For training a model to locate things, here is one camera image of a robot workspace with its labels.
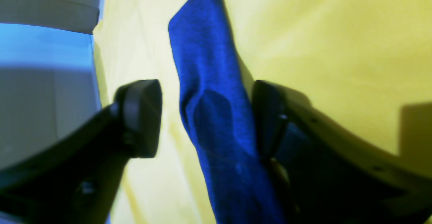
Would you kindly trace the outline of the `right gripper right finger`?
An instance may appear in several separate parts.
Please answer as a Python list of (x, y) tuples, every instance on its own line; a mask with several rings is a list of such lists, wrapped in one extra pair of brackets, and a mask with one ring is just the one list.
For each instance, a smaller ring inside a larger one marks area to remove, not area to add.
[(302, 93), (265, 80), (252, 88), (258, 152), (287, 175), (292, 224), (424, 224), (431, 179), (411, 173), (315, 110)]

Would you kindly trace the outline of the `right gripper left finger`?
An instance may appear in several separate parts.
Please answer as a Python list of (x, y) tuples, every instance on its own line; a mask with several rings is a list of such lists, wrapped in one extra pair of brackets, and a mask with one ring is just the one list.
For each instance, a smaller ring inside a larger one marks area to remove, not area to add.
[(104, 224), (128, 161), (156, 156), (161, 116), (158, 80), (119, 87), (113, 104), (72, 134), (1, 170), (1, 218), (22, 224)]

